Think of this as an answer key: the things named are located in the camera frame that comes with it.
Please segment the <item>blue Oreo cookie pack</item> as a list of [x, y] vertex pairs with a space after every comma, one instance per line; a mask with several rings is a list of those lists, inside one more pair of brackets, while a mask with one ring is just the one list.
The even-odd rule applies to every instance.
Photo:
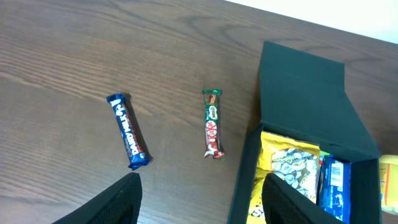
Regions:
[[318, 206], [343, 223], [350, 223], [351, 164], [333, 156], [322, 160]]

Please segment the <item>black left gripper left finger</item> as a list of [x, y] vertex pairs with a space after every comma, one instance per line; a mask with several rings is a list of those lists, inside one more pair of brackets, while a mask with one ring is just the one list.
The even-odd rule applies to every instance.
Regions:
[[57, 220], [56, 224], [135, 224], [142, 201], [138, 173], [130, 172], [84, 205]]

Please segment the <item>green Haribo gummy bag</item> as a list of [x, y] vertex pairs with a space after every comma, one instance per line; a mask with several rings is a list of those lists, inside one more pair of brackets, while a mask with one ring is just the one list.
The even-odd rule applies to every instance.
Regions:
[[320, 155], [321, 155], [321, 156], [329, 156], [330, 153], [325, 152], [325, 151], [320, 151]]

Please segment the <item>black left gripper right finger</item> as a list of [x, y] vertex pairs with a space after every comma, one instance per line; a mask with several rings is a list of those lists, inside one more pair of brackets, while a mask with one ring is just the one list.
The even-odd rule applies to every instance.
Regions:
[[342, 223], [272, 173], [263, 184], [262, 204], [267, 224]]

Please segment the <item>purple Dairy Milk bar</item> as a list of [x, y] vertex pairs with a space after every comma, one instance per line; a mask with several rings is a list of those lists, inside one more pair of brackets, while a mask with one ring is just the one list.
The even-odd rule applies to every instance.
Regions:
[[147, 158], [142, 144], [137, 137], [137, 129], [131, 121], [126, 97], [122, 93], [115, 93], [107, 96], [106, 101], [111, 105], [119, 126], [124, 147], [129, 158], [128, 168], [136, 170], [148, 165], [150, 159]]

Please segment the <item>yellow Mentos gum bottle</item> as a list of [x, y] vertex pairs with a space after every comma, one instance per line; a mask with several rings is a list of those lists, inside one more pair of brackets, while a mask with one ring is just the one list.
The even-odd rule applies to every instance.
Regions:
[[381, 208], [387, 213], [397, 215], [397, 156], [383, 155], [379, 158], [379, 175]]

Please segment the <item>yellow Hacks candy bag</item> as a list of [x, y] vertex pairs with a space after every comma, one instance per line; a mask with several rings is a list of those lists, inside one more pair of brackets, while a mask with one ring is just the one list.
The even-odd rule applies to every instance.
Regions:
[[247, 223], [265, 223], [262, 186], [273, 173], [315, 203], [320, 173], [320, 147], [263, 131]]

